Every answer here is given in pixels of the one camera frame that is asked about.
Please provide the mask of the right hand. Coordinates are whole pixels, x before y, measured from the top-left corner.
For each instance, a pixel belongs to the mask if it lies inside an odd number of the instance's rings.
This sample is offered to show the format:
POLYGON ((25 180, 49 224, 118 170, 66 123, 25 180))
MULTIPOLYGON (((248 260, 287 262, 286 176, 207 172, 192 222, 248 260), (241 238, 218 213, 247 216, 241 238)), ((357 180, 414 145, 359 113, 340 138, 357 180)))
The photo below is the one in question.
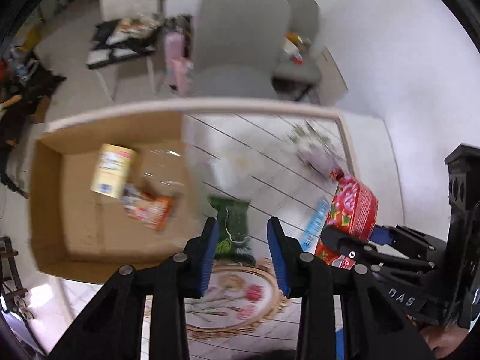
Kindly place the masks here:
POLYGON ((408 316, 436 359, 471 359, 472 348, 468 335, 473 328, 461 328, 456 322, 448 326, 427 325, 408 316))

